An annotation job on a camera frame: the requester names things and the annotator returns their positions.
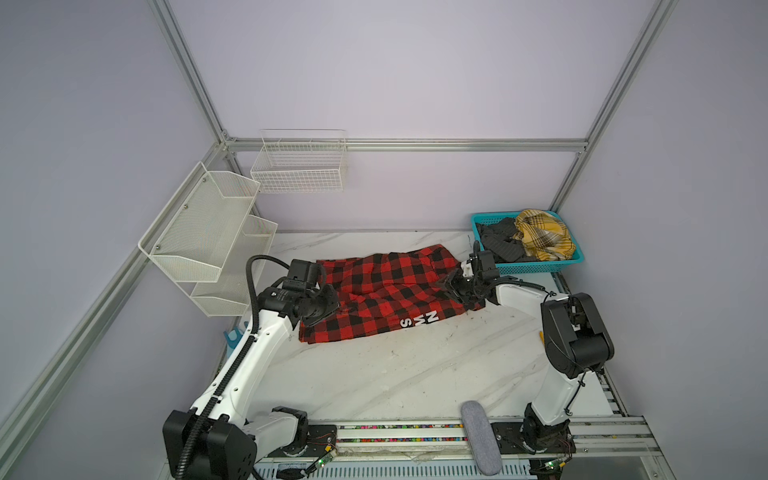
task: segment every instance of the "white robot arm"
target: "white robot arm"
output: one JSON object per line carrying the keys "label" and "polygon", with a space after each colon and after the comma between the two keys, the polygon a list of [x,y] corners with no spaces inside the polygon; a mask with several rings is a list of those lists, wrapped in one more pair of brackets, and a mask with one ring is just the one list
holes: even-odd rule
{"label": "white robot arm", "polygon": [[[288,274],[256,295],[251,272],[255,260],[277,262]],[[163,425],[175,478],[246,480],[253,464],[272,451],[294,455],[306,447],[306,412],[276,407],[259,415],[253,396],[276,351],[299,322],[312,326],[339,308],[333,288],[317,286],[322,275],[319,265],[304,260],[294,260],[290,266],[267,255],[248,260],[246,276],[255,313],[247,331],[192,408],[174,410]]]}
{"label": "white robot arm", "polygon": [[[256,295],[251,273],[255,260],[278,262],[288,274]],[[323,274],[320,266],[304,260],[289,266],[256,255],[248,260],[246,274],[255,310],[248,330],[190,410],[174,410],[163,426],[175,478],[246,480],[253,464],[272,451],[282,449],[292,455],[306,447],[305,412],[277,407],[268,415],[258,415],[253,396],[290,332],[299,322],[312,326],[330,316],[339,308],[338,296],[330,285],[318,286]],[[551,366],[539,394],[525,410],[521,444],[530,452],[545,452],[566,432],[569,407],[585,377],[588,381],[613,356],[613,344],[594,302],[583,293],[553,293],[540,285],[501,277],[492,254],[480,252],[479,247],[448,275],[443,286],[457,302],[487,299],[541,319]]]}
{"label": "white robot arm", "polygon": [[550,366],[538,395],[525,409],[520,446],[531,453],[546,452],[564,437],[580,388],[597,381],[595,371],[614,355],[594,301],[586,293],[548,292],[541,285],[502,277],[493,254],[480,251],[477,242],[469,260],[445,279],[444,288],[465,305],[486,299],[540,319]]}

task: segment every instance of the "white wire basket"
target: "white wire basket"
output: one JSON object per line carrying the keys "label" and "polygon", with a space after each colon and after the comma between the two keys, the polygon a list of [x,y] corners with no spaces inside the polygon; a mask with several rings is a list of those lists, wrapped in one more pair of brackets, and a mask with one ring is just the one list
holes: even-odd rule
{"label": "white wire basket", "polygon": [[[208,316],[243,315],[250,304],[245,263],[269,253],[277,223],[250,214],[259,182],[229,171],[208,171],[174,195],[176,213],[160,232],[162,214],[139,240],[149,257]],[[263,261],[253,266],[257,281]]]}
{"label": "white wire basket", "polygon": [[263,194],[339,192],[346,179],[344,130],[262,130],[250,175]]}
{"label": "white wire basket", "polygon": [[[190,298],[208,316],[243,315],[250,305],[250,295],[245,277],[245,264],[253,255],[270,252],[277,223],[248,215],[243,229],[216,283],[198,283]],[[253,281],[256,282],[264,268],[264,260],[253,265]]]}
{"label": "white wire basket", "polygon": [[208,171],[154,242],[139,247],[174,282],[216,282],[259,182],[229,171]]}

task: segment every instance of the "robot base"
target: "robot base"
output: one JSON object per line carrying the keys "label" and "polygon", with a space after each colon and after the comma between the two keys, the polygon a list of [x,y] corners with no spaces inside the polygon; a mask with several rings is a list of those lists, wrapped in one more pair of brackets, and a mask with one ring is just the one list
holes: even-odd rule
{"label": "robot base", "polygon": [[[172,472],[178,468],[184,443],[196,421],[197,415],[174,410],[163,425],[165,449]],[[256,443],[226,420],[208,419],[206,422],[207,431],[194,445],[187,477],[247,480],[257,460]]]}
{"label": "robot base", "polygon": [[569,423],[570,420],[566,420],[557,425],[542,425],[529,403],[522,422],[494,422],[491,427],[502,455],[572,453],[576,451],[576,445],[568,429]]}
{"label": "robot base", "polygon": [[325,454],[328,445],[336,446],[335,425],[310,425],[307,433],[306,448],[298,455],[287,455],[283,449],[277,449],[267,455],[271,458],[318,458]]}

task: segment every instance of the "red plaid shorts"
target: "red plaid shorts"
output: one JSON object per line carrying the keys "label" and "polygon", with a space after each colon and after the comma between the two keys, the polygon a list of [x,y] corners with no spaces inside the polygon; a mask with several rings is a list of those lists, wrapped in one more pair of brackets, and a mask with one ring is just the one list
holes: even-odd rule
{"label": "red plaid shorts", "polygon": [[[317,263],[326,269],[326,282],[336,289],[341,307],[315,326],[302,324],[302,342],[338,342],[392,332],[428,325],[466,311],[438,285],[459,265],[443,245]],[[484,306],[484,301],[477,303],[473,310]]]}

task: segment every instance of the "marble table surface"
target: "marble table surface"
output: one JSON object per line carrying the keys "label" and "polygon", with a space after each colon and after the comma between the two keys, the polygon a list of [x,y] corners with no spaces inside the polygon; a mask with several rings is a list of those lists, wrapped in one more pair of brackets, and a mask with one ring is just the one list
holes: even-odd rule
{"label": "marble table surface", "polygon": [[[472,250],[472,232],[278,233],[270,254],[323,260],[407,252],[441,243],[458,260]],[[259,289],[284,274],[268,263]],[[549,273],[521,275],[551,290]],[[520,416],[548,367],[541,322],[513,308],[488,306],[424,326],[334,343],[280,347],[257,391],[260,411],[289,406],[312,420],[455,419],[477,400],[489,417]],[[611,415],[597,382],[574,402],[576,416]]]}

